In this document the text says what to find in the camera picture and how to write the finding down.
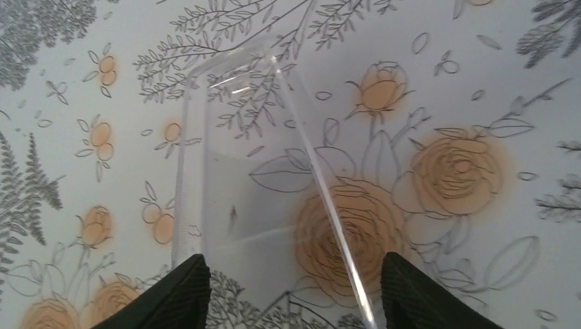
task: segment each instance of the clear plastic container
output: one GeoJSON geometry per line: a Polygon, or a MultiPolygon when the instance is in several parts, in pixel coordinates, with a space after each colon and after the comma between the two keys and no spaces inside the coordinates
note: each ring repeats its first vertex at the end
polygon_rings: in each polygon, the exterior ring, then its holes
{"type": "MultiPolygon", "coordinates": [[[[314,106],[294,64],[261,46],[269,44],[214,57],[188,76],[182,140],[202,135],[203,150],[180,145],[174,265],[201,252],[224,303],[241,314],[252,312],[233,301],[256,307],[246,326],[277,317],[292,324],[300,315],[302,324],[377,328],[371,300],[379,300],[384,252],[365,260],[375,263],[372,273],[359,273],[362,257],[348,245],[365,239],[354,224],[364,210],[333,204],[351,202],[364,186],[344,165],[348,155],[326,140],[338,122],[314,106]]],[[[212,320],[220,307],[210,305],[210,327],[226,321],[212,320]]],[[[236,327],[240,319],[229,313],[236,327]]]]}

